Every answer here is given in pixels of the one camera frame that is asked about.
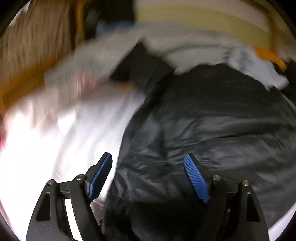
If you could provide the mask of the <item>black puffer jacket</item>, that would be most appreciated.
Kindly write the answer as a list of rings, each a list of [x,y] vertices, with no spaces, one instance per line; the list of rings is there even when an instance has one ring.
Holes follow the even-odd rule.
[[[295,110],[275,88],[225,64],[176,75],[137,44],[112,74],[146,98],[123,135],[107,194],[107,240],[207,240],[212,216],[184,169],[192,153],[230,182],[248,180],[268,227],[295,204]]]

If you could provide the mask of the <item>white bed sheet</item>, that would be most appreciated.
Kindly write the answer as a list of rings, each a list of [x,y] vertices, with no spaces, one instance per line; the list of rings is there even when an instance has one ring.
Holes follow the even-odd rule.
[[[44,134],[29,133],[1,152],[1,203],[14,234],[25,240],[48,180],[72,180],[108,152],[118,159],[122,136],[144,101],[136,90],[105,90],[83,100]]]

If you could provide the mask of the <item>pink white pillow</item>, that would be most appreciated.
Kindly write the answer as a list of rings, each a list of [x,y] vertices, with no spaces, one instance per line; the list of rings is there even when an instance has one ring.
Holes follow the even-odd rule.
[[[79,99],[104,81],[104,77],[90,72],[75,72],[67,76],[51,73],[45,77],[45,87],[56,88],[61,98]]]

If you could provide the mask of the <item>light blue duvet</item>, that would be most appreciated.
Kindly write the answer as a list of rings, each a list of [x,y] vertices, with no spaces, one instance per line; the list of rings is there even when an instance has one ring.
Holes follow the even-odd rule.
[[[266,88],[282,90],[288,86],[287,78],[279,75],[269,61],[260,59],[252,47],[222,32],[187,28],[170,22],[140,23],[86,41],[45,73],[45,85],[62,84],[77,73],[94,77],[110,75],[139,42],[147,51],[164,59],[178,74],[199,64],[224,63]]]

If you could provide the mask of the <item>orange pillow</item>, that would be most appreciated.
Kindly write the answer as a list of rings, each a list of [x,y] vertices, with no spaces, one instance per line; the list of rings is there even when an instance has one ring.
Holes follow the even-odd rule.
[[[275,63],[279,66],[279,68],[282,71],[286,71],[286,69],[287,69],[286,63],[279,56],[274,54],[273,52],[271,52],[267,49],[259,48],[259,47],[254,47],[254,51],[256,52],[257,56],[260,59],[268,60],[272,63]]]

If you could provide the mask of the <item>wooden bed frame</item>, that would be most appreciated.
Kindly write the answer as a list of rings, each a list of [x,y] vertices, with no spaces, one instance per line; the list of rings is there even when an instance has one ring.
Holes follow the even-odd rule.
[[[1,23],[1,116],[85,40],[86,1],[21,1]]]

